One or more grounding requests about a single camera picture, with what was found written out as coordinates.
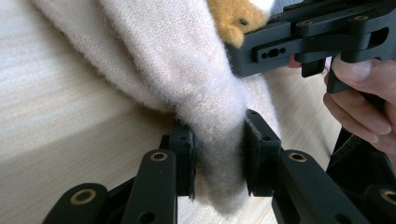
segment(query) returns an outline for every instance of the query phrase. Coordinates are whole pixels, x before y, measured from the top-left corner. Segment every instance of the white fuzzy cloth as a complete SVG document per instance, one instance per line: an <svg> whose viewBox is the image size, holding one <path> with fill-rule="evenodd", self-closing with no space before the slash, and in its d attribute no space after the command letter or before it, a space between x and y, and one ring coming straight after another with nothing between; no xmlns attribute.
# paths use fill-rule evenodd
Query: white fuzzy cloth
<svg viewBox="0 0 396 224"><path fill-rule="evenodd" d="M176 110L201 146L197 199L222 214L240 208L247 108L280 130L263 76L233 75L206 1L33 1L118 89L152 109Z"/></svg>

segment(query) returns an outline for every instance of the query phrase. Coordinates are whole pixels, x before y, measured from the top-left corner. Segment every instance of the wooden table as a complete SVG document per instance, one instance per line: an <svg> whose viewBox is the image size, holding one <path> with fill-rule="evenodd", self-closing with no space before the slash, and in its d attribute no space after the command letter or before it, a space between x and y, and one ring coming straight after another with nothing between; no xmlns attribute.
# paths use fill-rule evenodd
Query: wooden table
<svg viewBox="0 0 396 224"><path fill-rule="evenodd" d="M322 103L323 77L298 69L266 74L283 147L325 167L339 124ZM135 176L145 152L169 134L172 115L149 111L112 88L32 3L0 6L0 223L40 223L68 189L113 189ZM270 198L235 217L180 199L179 223L276 223Z"/></svg>

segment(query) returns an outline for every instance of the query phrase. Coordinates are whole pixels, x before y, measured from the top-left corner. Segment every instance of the mounting hole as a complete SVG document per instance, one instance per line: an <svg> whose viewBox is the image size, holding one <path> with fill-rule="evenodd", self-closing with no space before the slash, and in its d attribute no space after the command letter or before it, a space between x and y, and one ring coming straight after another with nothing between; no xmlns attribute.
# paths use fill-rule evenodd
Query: mounting hole
<svg viewBox="0 0 396 224"><path fill-rule="evenodd" d="M355 17L353 20L355 20L355 21L365 21L367 19L369 19L368 16L358 16L358 17Z"/></svg>
<svg viewBox="0 0 396 224"><path fill-rule="evenodd" d="M335 220L341 224L351 224L352 221L346 215L338 214L335 216Z"/></svg>
<svg viewBox="0 0 396 224"><path fill-rule="evenodd" d="M292 152L289 154L289 158L293 161L297 162L305 162L306 161L306 156L300 153Z"/></svg>
<svg viewBox="0 0 396 224"><path fill-rule="evenodd" d="M379 191L381 197L388 203L396 205L396 192L390 189L381 189Z"/></svg>
<svg viewBox="0 0 396 224"><path fill-rule="evenodd" d="M302 22L302 25L310 25L310 24L312 24L313 22L312 21L303 21Z"/></svg>
<svg viewBox="0 0 396 224"><path fill-rule="evenodd" d="M270 57L270 58L275 58L277 56L279 56L279 49L271 49L268 52L268 57Z"/></svg>
<svg viewBox="0 0 396 224"><path fill-rule="evenodd" d="M164 161L166 158L168 158L168 154L164 152L156 152L152 154L150 158L152 161Z"/></svg>
<svg viewBox="0 0 396 224"><path fill-rule="evenodd" d="M139 223L151 223L155 220L155 215L151 212L145 212L139 217Z"/></svg>
<svg viewBox="0 0 396 224"><path fill-rule="evenodd" d="M73 194L70 198L70 203L73 205L83 205L89 203L96 197L94 189L82 189Z"/></svg>

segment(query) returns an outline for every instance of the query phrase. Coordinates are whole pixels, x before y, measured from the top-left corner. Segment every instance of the human hand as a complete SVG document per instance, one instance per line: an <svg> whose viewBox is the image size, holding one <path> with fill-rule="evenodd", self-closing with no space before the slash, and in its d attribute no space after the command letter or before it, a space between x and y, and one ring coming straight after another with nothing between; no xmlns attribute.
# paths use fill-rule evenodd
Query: human hand
<svg viewBox="0 0 396 224"><path fill-rule="evenodd" d="M332 64L336 76L353 88L326 93L324 104L344 128L375 148L387 153L396 164L396 62L371 60L344 63L337 56ZM375 94L385 100L379 111L360 93Z"/></svg>

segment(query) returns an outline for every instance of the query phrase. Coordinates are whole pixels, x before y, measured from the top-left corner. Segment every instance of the fluffy fabric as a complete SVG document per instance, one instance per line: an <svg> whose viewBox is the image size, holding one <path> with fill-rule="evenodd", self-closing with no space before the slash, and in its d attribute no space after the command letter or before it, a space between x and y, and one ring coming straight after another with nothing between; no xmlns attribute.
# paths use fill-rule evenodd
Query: fluffy fabric
<svg viewBox="0 0 396 224"><path fill-rule="evenodd" d="M111 83L149 108L169 112L172 108L148 88L128 61L123 46L95 0L33 0L75 48L82 52Z"/></svg>
<svg viewBox="0 0 396 224"><path fill-rule="evenodd" d="M207 0L207 3L219 36L240 48L246 33L267 23L274 0Z"/></svg>
<svg viewBox="0 0 396 224"><path fill-rule="evenodd" d="M117 74L108 73L102 67L125 60L126 49L121 49L124 56L119 55L117 60L114 59L116 55L106 57L102 63L94 63L89 56L99 54L98 57L104 57L108 54L102 49L108 44L105 42L111 42L109 46L117 43L111 30L103 25L106 20L100 15L96 3L92 0L35 2L119 89L136 91L144 87L153 97L148 99L144 95L139 98L135 94L133 97L137 101L151 104L151 108L157 106L162 111L171 106L176 109L177 115L193 129L200 143L197 199L204 201L207 198L222 214L239 209L248 196L239 146L247 108L257 110L276 133L280 134L280 131L263 77L257 75L241 80L232 74L207 2L101 0L104 12L145 80L138 79L136 70L129 73L128 76L140 81L136 87L122 85L123 80ZM161 102L168 105L158 106Z"/></svg>

